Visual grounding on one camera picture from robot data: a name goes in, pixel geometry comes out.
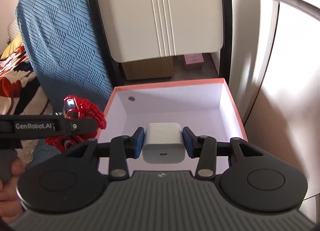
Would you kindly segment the person's left hand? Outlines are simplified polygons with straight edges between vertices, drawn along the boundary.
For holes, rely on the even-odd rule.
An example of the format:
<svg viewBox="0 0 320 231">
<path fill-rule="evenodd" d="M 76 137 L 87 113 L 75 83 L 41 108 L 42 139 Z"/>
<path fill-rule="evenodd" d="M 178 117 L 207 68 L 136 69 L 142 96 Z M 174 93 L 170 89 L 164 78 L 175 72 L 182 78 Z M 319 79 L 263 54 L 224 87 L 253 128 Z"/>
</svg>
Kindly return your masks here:
<svg viewBox="0 0 320 231">
<path fill-rule="evenodd" d="M 16 185 L 20 176 L 25 172 L 22 161 L 17 158 L 11 163 L 11 179 L 3 184 L 1 182 L 0 208 L 1 219 L 5 223 L 14 221 L 23 214 L 22 205 L 16 192 Z"/>
</svg>

